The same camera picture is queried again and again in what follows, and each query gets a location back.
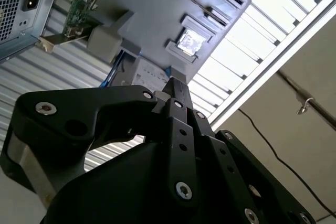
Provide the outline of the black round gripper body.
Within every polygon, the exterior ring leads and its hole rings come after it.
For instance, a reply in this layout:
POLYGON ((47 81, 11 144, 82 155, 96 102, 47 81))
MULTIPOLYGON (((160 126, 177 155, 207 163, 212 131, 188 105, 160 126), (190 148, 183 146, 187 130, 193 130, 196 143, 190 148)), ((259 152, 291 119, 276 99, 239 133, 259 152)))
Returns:
POLYGON ((243 223, 189 144, 141 144, 68 183, 44 223, 243 223))

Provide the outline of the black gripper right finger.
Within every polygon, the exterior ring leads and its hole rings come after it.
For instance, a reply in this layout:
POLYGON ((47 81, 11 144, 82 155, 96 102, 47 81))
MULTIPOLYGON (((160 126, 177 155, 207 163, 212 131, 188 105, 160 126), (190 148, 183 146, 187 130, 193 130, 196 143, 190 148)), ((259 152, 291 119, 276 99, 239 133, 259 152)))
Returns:
POLYGON ((214 133, 181 83, 196 137, 207 223, 315 223, 313 216, 230 131, 214 133))

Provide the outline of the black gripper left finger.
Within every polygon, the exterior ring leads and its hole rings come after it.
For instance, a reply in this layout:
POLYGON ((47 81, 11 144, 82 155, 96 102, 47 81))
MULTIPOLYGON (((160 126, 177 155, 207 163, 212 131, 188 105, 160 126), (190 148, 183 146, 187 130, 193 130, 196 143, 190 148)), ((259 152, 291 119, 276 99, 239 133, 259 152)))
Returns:
POLYGON ((49 208, 71 181, 147 143, 194 148, 181 83, 164 101, 143 86, 30 92, 16 103, 4 143, 4 172, 49 208))

